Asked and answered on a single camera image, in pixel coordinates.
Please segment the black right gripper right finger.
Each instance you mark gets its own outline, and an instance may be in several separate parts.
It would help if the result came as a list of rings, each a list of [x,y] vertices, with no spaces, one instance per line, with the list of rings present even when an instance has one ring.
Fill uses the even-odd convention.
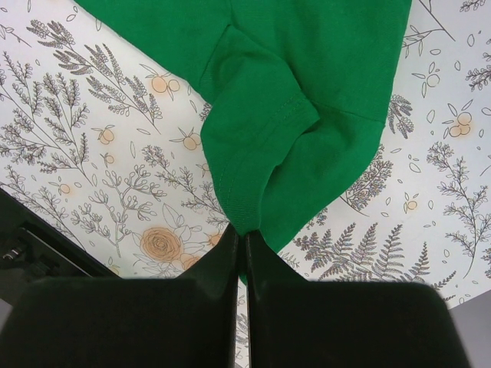
[[[253,367],[467,367],[447,306],[425,284],[308,281],[259,232],[244,238]]]

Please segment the green t shirt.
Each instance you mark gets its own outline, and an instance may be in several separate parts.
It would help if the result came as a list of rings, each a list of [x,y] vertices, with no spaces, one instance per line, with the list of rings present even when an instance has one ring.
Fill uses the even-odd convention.
[[[366,170],[409,1],[82,1],[211,110],[200,131],[240,235],[281,251]]]

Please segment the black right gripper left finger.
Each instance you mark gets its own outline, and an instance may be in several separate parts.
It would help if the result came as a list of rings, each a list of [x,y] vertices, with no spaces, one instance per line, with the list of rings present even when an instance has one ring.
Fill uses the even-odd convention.
[[[10,367],[231,367],[239,236],[177,278],[49,278],[7,320]]]

